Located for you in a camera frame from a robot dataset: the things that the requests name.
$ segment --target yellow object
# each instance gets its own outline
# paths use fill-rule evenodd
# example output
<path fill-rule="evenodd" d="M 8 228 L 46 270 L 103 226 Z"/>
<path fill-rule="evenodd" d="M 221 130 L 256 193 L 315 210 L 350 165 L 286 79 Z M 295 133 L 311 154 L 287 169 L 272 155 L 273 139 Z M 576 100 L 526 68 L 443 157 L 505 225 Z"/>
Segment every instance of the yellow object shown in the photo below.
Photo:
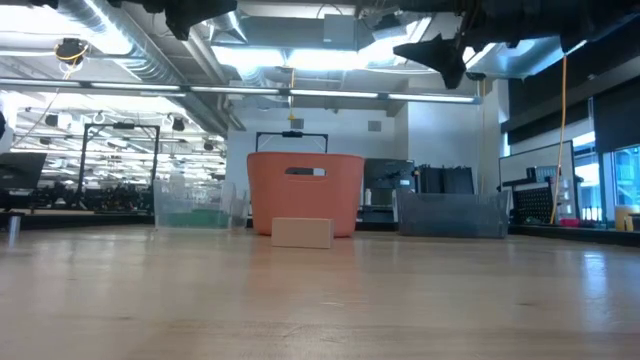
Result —
<path fill-rule="evenodd" d="M 558 210 L 558 186 L 560 185 L 560 169 L 562 168 L 562 143 L 564 142 L 564 128 L 567 124 L 567 55 L 562 58 L 562 125 L 560 127 L 560 150 L 558 150 L 558 168 L 556 169 L 556 189 L 553 193 L 553 211 L 549 224 L 556 221 Z"/>
<path fill-rule="evenodd" d="M 633 231 L 633 223 L 630 214 L 640 213 L 638 205 L 619 205 L 616 206 L 616 230 L 617 231 Z"/>

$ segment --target yellow cable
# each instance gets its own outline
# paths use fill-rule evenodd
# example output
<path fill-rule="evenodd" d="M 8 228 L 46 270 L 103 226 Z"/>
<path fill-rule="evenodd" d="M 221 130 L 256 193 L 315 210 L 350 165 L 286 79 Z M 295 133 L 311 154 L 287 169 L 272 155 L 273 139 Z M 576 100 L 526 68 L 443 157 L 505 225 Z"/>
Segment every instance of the yellow cable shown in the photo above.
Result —
<path fill-rule="evenodd" d="M 76 67 L 76 63 L 78 62 L 78 57 L 76 57 L 73 60 L 73 64 L 71 65 L 71 67 L 69 68 L 69 70 L 67 70 L 67 72 L 64 74 L 64 76 L 62 77 L 62 80 L 69 80 L 69 78 L 71 77 L 71 74 L 73 73 L 73 69 L 75 69 Z M 33 130 L 40 125 L 40 123 L 42 122 L 42 120 L 44 120 L 45 116 L 47 116 L 47 113 L 49 112 L 49 109 L 51 109 L 51 106 L 53 106 L 54 101 L 56 101 L 56 99 L 58 98 L 58 95 L 60 95 L 60 88 L 56 89 L 56 92 L 53 96 L 53 99 L 51 99 L 51 101 L 49 102 L 49 104 L 47 105 L 47 107 L 45 108 L 44 112 L 42 113 L 42 115 L 40 115 L 40 119 L 38 119 L 38 121 L 36 121 L 35 124 L 33 124 L 33 126 L 31 126 L 31 128 L 27 131 L 26 134 L 24 134 L 23 137 L 21 137 L 18 141 L 16 141 L 15 143 L 13 143 L 11 145 L 12 148 L 15 148 L 16 146 L 18 146 L 22 140 L 26 139 L 27 137 L 29 137 L 29 135 L 31 135 L 31 133 L 33 132 Z"/>
<path fill-rule="evenodd" d="M 56 45 L 56 46 L 53 47 L 54 54 L 57 53 L 58 47 L 60 47 L 60 46 Z M 56 58 L 58 58 L 58 60 L 61 60 L 61 61 L 77 60 L 80 56 L 84 55 L 87 52 L 88 49 L 89 49 L 89 45 L 86 45 L 82 51 L 80 51 L 79 53 L 77 53 L 75 55 L 72 55 L 72 56 L 69 56 L 69 57 L 62 57 L 62 56 L 58 56 L 56 54 Z"/>
<path fill-rule="evenodd" d="M 567 55 L 562 58 L 562 126 L 560 127 L 560 149 L 558 150 L 558 167 L 556 168 L 556 189 L 553 194 L 553 210 L 549 224 L 555 222 L 558 210 L 558 190 L 560 188 L 560 170 L 562 168 L 562 143 L 564 142 L 564 128 L 567 123 Z"/>

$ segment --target computer monitor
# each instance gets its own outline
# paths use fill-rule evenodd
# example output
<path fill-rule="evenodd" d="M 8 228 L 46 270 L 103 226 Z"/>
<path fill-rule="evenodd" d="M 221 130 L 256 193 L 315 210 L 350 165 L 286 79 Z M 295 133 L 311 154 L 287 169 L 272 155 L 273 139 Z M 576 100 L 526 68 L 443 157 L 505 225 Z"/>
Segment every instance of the computer monitor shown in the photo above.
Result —
<path fill-rule="evenodd" d="M 47 154 L 0 154 L 0 189 L 35 189 Z"/>

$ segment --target air vent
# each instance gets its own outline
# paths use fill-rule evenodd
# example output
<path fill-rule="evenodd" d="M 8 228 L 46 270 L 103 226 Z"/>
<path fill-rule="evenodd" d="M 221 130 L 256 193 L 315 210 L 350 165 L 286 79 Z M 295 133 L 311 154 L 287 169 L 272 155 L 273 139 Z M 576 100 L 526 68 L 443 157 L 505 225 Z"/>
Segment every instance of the air vent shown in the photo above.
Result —
<path fill-rule="evenodd" d="M 382 132 L 382 121 L 369 121 L 369 132 Z"/>
<path fill-rule="evenodd" d="M 291 120 L 291 129 L 293 129 L 293 130 L 303 130 L 304 129 L 304 119 L 293 119 L 293 120 Z"/>

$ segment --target orange plastic tub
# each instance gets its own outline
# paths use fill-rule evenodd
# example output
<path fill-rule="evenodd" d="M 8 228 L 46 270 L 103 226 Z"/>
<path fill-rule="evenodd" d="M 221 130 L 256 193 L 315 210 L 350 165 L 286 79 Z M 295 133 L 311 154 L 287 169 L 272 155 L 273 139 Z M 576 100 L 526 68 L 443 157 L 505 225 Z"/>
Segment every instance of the orange plastic tub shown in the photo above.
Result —
<path fill-rule="evenodd" d="M 352 155 L 259 152 L 247 158 L 253 227 L 271 235 L 277 217 L 333 219 L 334 236 L 356 227 L 364 159 Z M 324 169 L 324 176 L 289 175 L 287 169 Z"/>

